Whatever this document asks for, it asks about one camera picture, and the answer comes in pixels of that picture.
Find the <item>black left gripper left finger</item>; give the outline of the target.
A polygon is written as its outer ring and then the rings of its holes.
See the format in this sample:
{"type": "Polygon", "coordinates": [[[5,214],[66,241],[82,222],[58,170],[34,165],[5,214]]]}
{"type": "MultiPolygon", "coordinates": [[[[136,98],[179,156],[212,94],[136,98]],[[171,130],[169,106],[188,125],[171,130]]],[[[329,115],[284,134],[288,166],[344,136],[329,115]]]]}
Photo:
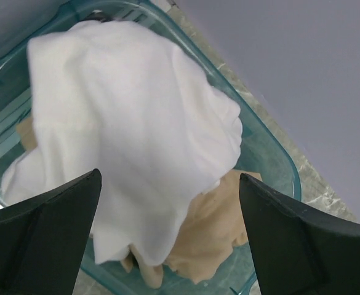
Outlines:
{"type": "Polygon", "coordinates": [[[101,187],[94,169],[0,209],[0,294],[72,294],[101,187]]]}

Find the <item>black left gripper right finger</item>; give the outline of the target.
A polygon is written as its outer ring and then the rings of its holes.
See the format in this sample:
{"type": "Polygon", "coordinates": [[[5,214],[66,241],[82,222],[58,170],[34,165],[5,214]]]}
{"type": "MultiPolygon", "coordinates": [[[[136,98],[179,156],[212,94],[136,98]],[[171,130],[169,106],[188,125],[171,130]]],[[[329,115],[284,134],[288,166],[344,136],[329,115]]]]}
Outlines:
{"type": "Polygon", "coordinates": [[[239,200],[262,294],[360,294],[360,224],[248,174],[239,200]]]}

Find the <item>white printed t-shirt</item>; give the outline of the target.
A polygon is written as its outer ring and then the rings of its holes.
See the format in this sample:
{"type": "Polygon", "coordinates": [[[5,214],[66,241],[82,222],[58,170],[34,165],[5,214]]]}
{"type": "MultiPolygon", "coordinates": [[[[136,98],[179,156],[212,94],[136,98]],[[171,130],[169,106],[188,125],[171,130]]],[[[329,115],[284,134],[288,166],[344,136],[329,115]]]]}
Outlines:
{"type": "Polygon", "coordinates": [[[27,45],[37,146],[2,177],[6,204],[98,169],[95,260],[169,255],[190,202],[241,154],[240,107],[177,44],[132,21],[84,21],[27,45]]]}

